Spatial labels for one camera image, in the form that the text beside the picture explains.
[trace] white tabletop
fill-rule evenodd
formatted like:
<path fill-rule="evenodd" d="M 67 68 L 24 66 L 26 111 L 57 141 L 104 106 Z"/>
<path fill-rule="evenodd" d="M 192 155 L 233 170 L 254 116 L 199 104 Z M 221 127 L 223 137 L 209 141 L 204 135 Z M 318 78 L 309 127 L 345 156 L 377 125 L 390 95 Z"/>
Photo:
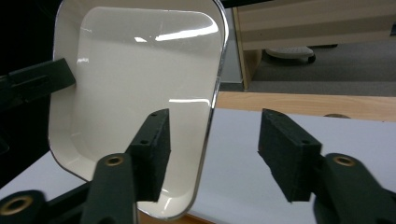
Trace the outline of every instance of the white tabletop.
<path fill-rule="evenodd" d="M 355 157 L 382 187 L 396 191 L 396 122 L 290 117 L 323 144 L 322 155 L 338 152 Z M 260 112 L 216 109 L 190 213 L 216 223 L 316 223 L 312 203 L 288 203 L 257 153 L 260 123 Z M 50 200 L 83 183 L 47 153 L 0 189 L 0 199 L 39 189 Z"/>

